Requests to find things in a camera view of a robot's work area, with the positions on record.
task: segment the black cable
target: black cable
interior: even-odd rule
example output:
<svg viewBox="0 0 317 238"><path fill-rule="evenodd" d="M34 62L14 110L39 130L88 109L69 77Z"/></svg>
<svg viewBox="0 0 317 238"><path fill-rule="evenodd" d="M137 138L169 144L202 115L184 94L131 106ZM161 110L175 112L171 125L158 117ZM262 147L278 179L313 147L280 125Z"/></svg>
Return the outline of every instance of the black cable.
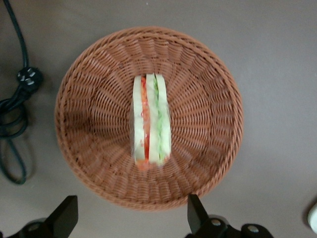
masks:
<svg viewBox="0 0 317 238"><path fill-rule="evenodd" d="M19 38L23 56L23 69L20 70L17 75L19 86L17 87L13 96L9 99L4 99L0 101L0 139L3 139L8 143L12 153L14 154L15 159L18 162L21 169L21 178L15 178L8 171L7 166L3 161L1 147L0 169L11 182L15 184L24 184L27 177L25 164L20 154L18 153L15 145L13 144L12 139L21 135L28 126L27 112L25 106L23 105L23 102L28 100L31 97L31 95L37 91L41 82L43 81L43 76L38 69L29 67L28 53L19 24L15 18L10 2L8 0L3 0L3 2L6 6L6 9L10 15L16 34ZM19 116L13 121L5 123L5 116L13 110L19 110Z"/></svg>
<svg viewBox="0 0 317 238"><path fill-rule="evenodd" d="M3 0L4 5L6 7L6 10L8 11L12 24L14 26L15 32L18 35L21 50L22 50L22 57L23 57L23 67L28 67L29 66L29 57L28 57L28 52L26 50L26 45L25 41L21 32L21 29L19 27L18 21L15 18L14 12L12 10L12 7L10 5L10 2L8 0Z"/></svg>

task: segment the brown woven basket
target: brown woven basket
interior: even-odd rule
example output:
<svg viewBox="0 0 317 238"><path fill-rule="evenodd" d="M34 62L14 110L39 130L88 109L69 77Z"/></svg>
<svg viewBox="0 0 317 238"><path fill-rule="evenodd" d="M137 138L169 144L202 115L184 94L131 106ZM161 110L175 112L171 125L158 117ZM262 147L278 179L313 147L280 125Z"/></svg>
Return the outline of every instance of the brown woven basket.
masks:
<svg viewBox="0 0 317 238"><path fill-rule="evenodd" d="M143 172L130 152L134 77L160 73L171 114L172 156ZM197 40L160 27L106 36L64 77L56 101L60 148L78 178L101 197L163 210L209 192L230 168L243 133L241 97L223 62Z"/></svg>

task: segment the metal screw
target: metal screw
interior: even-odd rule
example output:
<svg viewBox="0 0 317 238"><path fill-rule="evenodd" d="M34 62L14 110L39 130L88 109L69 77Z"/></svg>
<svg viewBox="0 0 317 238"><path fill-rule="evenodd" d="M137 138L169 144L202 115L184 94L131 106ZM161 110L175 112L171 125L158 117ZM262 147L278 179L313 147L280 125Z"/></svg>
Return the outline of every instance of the metal screw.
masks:
<svg viewBox="0 0 317 238"><path fill-rule="evenodd" d="M41 223L34 223L34 224L31 224L28 228L28 231L31 232L31 231L35 231L37 228L39 228L41 225Z"/></svg>
<svg viewBox="0 0 317 238"><path fill-rule="evenodd" d="M211 223L212 223L214 226L216 226L216 227L218 227L218 226L221 225L221 222L220 222L219 220L217 220L217 219L212 219L212 220L211 220Z"/></svg>
<svg viewBox="0 0 317 238"><path fill-rule="evenodd" d="M259 229L255 226L248 226L249 231L253 232L253 233L258 233Z"/></svg>

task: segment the plastic wrap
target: plastic wrap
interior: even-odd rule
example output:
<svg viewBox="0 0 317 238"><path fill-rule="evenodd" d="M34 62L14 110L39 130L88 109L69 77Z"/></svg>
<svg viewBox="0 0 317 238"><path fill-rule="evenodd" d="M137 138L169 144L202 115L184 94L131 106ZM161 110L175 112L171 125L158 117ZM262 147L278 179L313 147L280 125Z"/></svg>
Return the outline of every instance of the plastic wrap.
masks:
<svg viewBox="0 0 317 238"><path fill-rule="evenodd" d="M140 170L163 166L171 155L170 114L160 74L136 76L130 110L131 155Z"/></svg>

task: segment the black bracket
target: black bracket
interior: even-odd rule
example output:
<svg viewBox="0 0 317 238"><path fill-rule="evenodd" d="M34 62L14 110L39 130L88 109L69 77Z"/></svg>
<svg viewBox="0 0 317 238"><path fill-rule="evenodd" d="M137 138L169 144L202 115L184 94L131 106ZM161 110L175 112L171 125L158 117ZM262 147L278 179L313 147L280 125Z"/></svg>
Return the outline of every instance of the black bracket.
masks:
<svg viewBox="0 0 317 238"><path fill-rule="evenodd" d="M223 219L209 216L195 194L188 196L187 219L192 234L186 238L273 238L266 228L258 224L245 224L239 231Z"/></svg>

